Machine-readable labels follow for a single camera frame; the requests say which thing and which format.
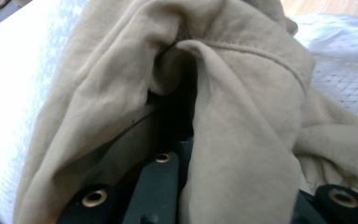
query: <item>white mesh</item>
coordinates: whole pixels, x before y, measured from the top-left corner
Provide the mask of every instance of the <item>white mesh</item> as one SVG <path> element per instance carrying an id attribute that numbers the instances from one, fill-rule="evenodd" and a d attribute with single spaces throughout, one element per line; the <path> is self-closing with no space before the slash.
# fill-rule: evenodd
<path id="1" fill-rule="evenodd" d="M 315 55 L 312 85 L 358 116 L 358 17 L 295 17 L 296 39 Z"/>
<path id="2" fill-rule="evenodd" d="M 11 223 L 36 115 L 87 0 L 34 0 L 0 23 L 0 221 Z"/>

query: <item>wooden floor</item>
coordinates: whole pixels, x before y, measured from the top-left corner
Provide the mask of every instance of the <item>wooden floor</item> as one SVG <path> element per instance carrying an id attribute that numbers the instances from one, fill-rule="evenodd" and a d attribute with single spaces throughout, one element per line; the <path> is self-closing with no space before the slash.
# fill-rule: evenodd
<path id="1" fill-rule="evenodd" d="M 358 0 L 281 0 L 287 17 L 314 12 L 358 16 Z"/>

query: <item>metal eyelet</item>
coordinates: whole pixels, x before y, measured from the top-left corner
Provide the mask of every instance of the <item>metal eyelet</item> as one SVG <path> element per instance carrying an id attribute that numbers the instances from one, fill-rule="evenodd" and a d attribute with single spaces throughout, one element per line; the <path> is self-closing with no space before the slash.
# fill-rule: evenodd
<path id="1" fill-rule="evenodd" d="M 167 162 L 170 161 L 171 158 L 172 158 L 171 155 L 167 153 L 158 154 L 156 156 L 156 162 L 160 162 L 160 163 Z"/>
<path id="2" fill-rule="evenodd" d="M 95 190 L 83 198 L 83 205 L 86 207 L 96 207 L 106 201 L 107 193 L 104 189 Z"/>
<path id="3" fill-rule="evenodd" d="M 344 190 L 331 189 L 328 192 L 328 196 L 331 200 L 333 200 L 333 202 L 335 202 L 341 206 L 348 207 L 348 208 L 358 207 L 357 200 Z M 344 200 L 338 198 L 339 196 L 344 197 L 347 200 L 344 201 Z"/>

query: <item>beige fabric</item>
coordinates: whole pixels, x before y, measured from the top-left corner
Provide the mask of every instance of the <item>beige fabric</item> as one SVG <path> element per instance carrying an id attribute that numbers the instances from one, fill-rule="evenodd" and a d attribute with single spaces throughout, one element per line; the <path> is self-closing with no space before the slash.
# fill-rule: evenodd
<path id="1" fill-rule="evenodd" d="M 148 90 L 189 75 L 181 223 L 288 223 L 298 188 L 358 190 L 358 119 L 309 88 L 312 66 L 279 1 L 90 1 L 35 126 L 14 222 L 54 222 L 79 189 L 120 181 L 158 140 Z"/>

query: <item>stitching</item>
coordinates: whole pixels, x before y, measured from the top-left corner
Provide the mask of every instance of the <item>stitching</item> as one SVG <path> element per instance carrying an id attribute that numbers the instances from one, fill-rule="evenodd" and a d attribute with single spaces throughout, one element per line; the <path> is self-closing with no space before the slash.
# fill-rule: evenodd
<path id="1" fill-rule="evenodd" d="M 293 61 L 291 61 L 290 59 L 287 59 L 286 57 L 284 57 L 280 53 L 274 51 L 273 49 L 266 49 L 266 48 L 263 48 L 263 47 L 258 46 L 258 45 L 240 44 L 240 43 L 237 43 L 237 42 L 229 42 L 229 41 L 226 41 L 226 40 L 214 39 L 214 38 L 210 38 L 210 37 L 196 37 L 196 36 L 193 36 L 193 35 L 179 36 L 179 37 L 177 37 L 175 39 L 173 44 L 176 44 L 176 43 L 178 43 L 180 41 L 183 41 L 183 40 L 200 40 L 203 43 L 205 43 L 207 45 L 210 45 L 210 46 L 213 46 L 213 47 L 218 48 L 218 49 L 232 50 L 232 51 L 236 51 L 238 53 L 245 53 L 245 52 L 246 53 L 252 53 L 252 54 L 258 55 L 260 57 L 272 60 L 273 62 L 277 63 L 278 65 L 280 65 L 283 68 L 285 68 L 288 72 L 290 72 L 295 77 L 297 82 L 300 84 L 303 92 L 304 93 L 307 92 L 306 81 L 303 80 L 303 77 L 305 75 L 302 72 L 300 72 L 301 69 L 299 69 L 296 66 L 296 63 L 293 63 Z M 218 44 L 226 44 L 228 46 L 217 46 L 216 44 L 217 45 Z M 236 49 L 235 47 L 249 48 L 249 49 L 240 50 L 240 49 Z M 280 60 L 278 60 L 276 58 L 269 57 L 268 55 L 262 54 L 260 52 L 254 52 L 251 49 L 258 49 L 258 50 L 261 50 L 261 51 L 265 51 L 266 53 L 276 55 L 279 58 L 282 58 L 283 61 L 286 61 L 286 63 L 283 63 L 283 62 L 281 62 Z"/>

